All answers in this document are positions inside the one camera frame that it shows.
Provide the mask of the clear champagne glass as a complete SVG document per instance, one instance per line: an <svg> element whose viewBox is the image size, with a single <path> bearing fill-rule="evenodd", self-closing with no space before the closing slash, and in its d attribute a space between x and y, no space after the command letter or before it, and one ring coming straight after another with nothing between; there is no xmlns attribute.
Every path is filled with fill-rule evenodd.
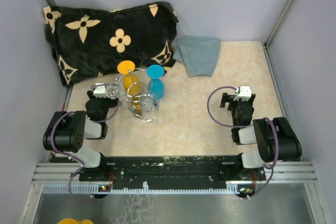
<svg viewBox="0 0 336 224"><path fill-rule="evenodd" d="M119 82L114 82L106 87L106 96L110 99L118 99L124 92L123 85Z"/></svg>

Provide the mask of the orange wine glass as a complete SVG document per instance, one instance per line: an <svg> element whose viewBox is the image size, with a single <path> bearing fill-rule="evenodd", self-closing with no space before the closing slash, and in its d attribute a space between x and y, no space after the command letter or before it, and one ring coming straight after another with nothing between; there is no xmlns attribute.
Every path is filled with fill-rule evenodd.
<svg viewBox="0 0 336 224"><path fill-rule="evenodd" d="M139 78L133 73L135 70L135 63L130 60L124 60L117 66L117 71L123 75L123 87L126 98L131 101L131 105L135 110L140 109L139 98L142 92L141 85L138 83Z"/></svg>

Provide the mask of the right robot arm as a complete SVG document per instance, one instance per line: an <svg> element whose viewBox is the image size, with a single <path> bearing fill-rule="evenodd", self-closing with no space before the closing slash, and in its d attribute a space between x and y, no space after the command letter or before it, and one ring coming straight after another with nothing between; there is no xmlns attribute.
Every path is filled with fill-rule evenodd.
<svg viewBox="0 0 336 224"><path fill-rule="evenodd" d="M237 100L235 95L222 94L220 107L228 103L231 112L233 142L237 145L256 147L240 153L235 160L235 175L242 180L253 174L253 168L271 164L277 158L279 162L296 161L302 155L301 144L285 117L277 117L268 122L266 119L252 119L254 113L252 94L248 101Z"/></svg>

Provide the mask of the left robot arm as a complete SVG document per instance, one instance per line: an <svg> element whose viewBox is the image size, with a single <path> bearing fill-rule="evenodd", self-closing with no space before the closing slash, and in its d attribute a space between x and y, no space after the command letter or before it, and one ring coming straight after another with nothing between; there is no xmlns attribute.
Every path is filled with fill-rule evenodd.
<svg viewBox="0 0 336 224"><path fill-rule="evenodd" d="M85 140L103 140L107 136L107 120L111 108L119 107L121 92L88 91L85 111L54 113L43 136L43 147L80 164L79 174L87 180L103 180L109 167L105 156L92 149Z"/></svg>

